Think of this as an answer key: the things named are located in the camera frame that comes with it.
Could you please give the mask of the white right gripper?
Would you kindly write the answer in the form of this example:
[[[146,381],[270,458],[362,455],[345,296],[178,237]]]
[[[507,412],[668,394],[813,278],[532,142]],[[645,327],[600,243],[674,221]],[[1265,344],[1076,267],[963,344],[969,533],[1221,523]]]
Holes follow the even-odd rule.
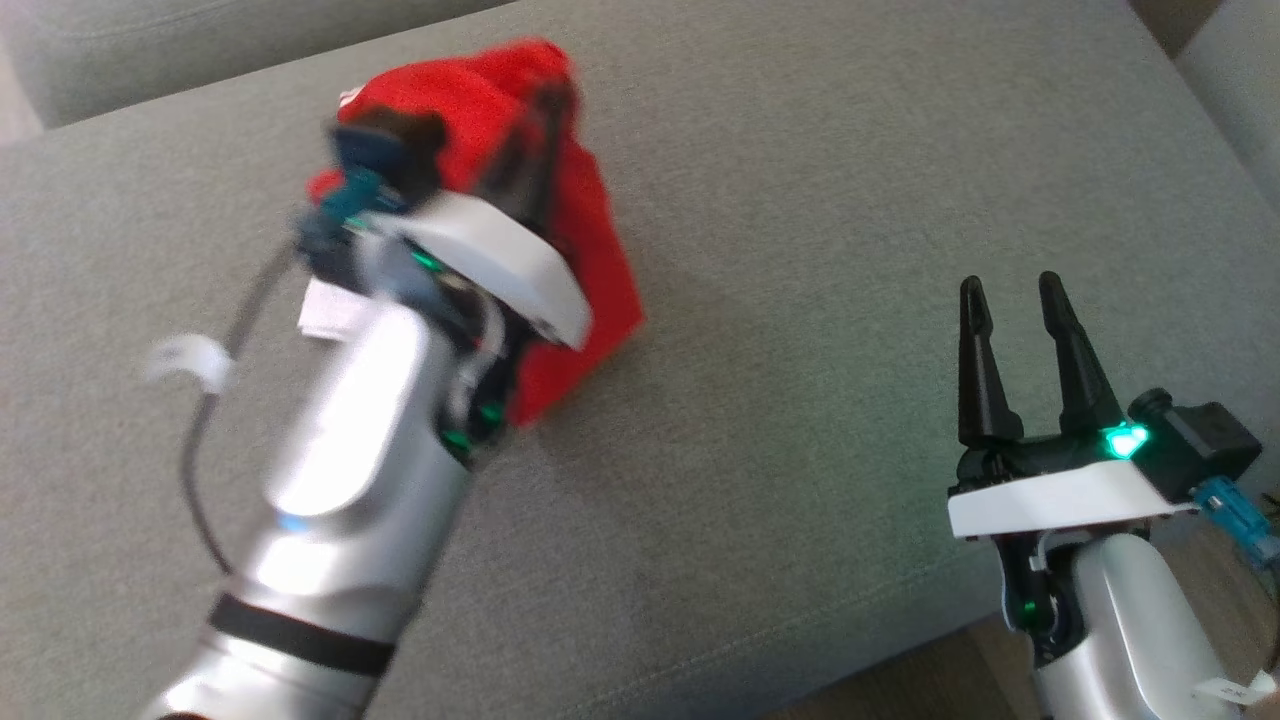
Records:
[[[952,534],[1010,536],[1190,511],[1190,501],[1166,498],[1135,465],[1149,432],[1123,425],[1124,411],[1061,277],[1042,272],[1038,288],[1055,343],[1065,436],[1020,439],[1024,425],[1005,395],[983,284],[968,277],[960,286],[957,439],[968,450],[948,489]]]

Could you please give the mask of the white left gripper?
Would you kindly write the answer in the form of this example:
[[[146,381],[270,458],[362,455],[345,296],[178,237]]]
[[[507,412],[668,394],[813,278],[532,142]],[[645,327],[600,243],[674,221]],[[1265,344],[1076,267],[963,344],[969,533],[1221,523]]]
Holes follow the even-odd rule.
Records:
[[[495,296],[544,338],[582,350],[593,325],[582,287],[558,251],[511,218],[535,217],[536,225],[550,225],[572,110],[567,85],[544,86],[480,174],[480,199],[442,191],[407,215],[360,214],[355,247],[361,279],[369,286],[389,279],[393,245],[410,241]]]

